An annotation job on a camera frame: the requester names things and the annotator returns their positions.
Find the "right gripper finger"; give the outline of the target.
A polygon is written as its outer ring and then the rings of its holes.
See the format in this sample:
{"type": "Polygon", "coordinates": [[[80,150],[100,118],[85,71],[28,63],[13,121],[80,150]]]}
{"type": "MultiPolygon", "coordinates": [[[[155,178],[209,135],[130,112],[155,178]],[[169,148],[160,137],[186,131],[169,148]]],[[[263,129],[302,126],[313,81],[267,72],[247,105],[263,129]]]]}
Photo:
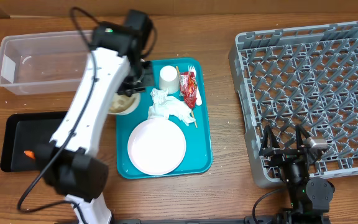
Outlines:
{"type": "Polygon", "coordinates": [[[261,141],[261,151],[267,151],[267,150],[273,150],[273,149],[279,149],[280,145],[277,141],[276,136],[274,135],[272,128],[270,125],[266,125],[264,127],[264,133],[263,138],[261,141]]]}
{"type": "Polygon", "coordinates": [[[301,149],[301,148],[309,149],[311,147],[311,143],[310,143],[311,136],[302,125],[297,124],[295,126],[295,134],[296,134],[297,149],[301,149]]]}

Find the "white bowl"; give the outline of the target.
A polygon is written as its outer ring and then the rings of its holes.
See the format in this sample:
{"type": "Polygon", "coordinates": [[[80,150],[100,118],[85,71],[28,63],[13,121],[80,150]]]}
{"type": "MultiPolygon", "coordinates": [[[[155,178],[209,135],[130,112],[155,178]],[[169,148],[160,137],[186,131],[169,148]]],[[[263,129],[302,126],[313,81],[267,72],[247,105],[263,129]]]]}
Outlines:
{"type": "Polygon", "coordinates": [[[132,113],[139,105],[141,99],[140,93],[134,93],[132,96],[114,95],[109,111],[113,115],[127,115],[132,113]]]}

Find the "white napkin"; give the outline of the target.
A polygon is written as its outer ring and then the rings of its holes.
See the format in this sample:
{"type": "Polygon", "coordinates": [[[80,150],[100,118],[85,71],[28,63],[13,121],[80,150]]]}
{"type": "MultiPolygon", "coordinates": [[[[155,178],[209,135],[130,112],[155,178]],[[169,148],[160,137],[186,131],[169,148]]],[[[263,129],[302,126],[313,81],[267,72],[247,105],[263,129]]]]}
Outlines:
{"type": "Polygon", "coordinates": [[[191,109],[187,104],[174,96],[168,95],[167,90],[158,90],[154,88],[150,95],[152,97],[153,105],[149,107],[148,119],[169,119],[170,115],[173,115],[187,126],[190,123],[194,123],[194,119],[190,114],[191,109]]]}

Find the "orange carrot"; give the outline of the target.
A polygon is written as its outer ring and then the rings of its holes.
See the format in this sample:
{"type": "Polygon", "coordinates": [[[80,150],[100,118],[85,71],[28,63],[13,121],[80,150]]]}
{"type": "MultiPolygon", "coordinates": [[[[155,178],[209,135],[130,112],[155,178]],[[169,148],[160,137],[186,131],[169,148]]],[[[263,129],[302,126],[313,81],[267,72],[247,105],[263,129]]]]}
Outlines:
{"type": "Polygon", "coordinates": [[[35,154],[32,151],[24,151],[24,154],[31,159],[35,159],[35,154]]]}

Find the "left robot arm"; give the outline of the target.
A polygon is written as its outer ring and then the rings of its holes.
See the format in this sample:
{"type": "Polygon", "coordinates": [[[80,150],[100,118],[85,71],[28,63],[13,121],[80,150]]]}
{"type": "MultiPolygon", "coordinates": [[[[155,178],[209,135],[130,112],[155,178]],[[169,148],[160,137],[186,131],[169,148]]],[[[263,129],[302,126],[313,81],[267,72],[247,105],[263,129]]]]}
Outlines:
{"type": "Polygon", "coordinates": [[[116,93],[132,95],[153,85],[151,63],[143,62],[149,36],[157,31],[150,19],[123,25],[100,22],[85,39],[88,62],[74,99],[50,142],[34,149],[40,173],[64,196],[79,223],[114,223],[103,196],[109,167],[97,159],[99,140],[116,93]]]}

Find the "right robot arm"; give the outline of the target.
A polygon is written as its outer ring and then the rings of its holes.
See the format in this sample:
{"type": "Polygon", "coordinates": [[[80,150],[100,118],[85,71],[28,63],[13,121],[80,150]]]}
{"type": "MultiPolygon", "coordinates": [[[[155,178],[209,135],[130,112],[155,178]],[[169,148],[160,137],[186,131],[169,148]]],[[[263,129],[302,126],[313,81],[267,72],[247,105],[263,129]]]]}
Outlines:
{"type": "Polygon", "coordinates": [[[267,125],[259,154],[268,157],[269,167],[279,168],[279,178],[284,188],[273,190],[261,196],[252,208],[255,223],[259,219],[255,209],[260,201],[269,195],[288,191],[291,207],[283,208],[274,216],[266,219],[266,223],[329,223],[330,202],[333,199],[334,185],[320,177],[310,176],[310,166],[328,150],[328,143],[323,138],[311,136],[301,125],[295,126],[296,148],[281,149],[271,127],[267,125]]]}

